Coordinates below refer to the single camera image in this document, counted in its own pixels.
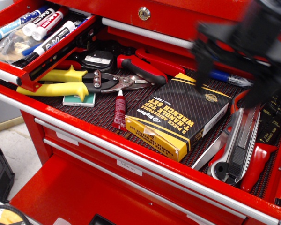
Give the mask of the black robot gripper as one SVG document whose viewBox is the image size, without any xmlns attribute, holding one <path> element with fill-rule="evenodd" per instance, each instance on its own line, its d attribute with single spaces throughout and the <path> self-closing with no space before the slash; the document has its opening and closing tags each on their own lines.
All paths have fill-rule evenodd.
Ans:
<svg viewBox="0 0 281 225">
<path fill-rule="evenodd" d="M 191 49 L 197 63 L 196 90 L 201 90 L 221 63 L 259 74 L 244 97 L 246 108 L 265 103 L 281 93 L 281 0 L 253 0 L 242 21 L 201 23 Z"/>
</svg>

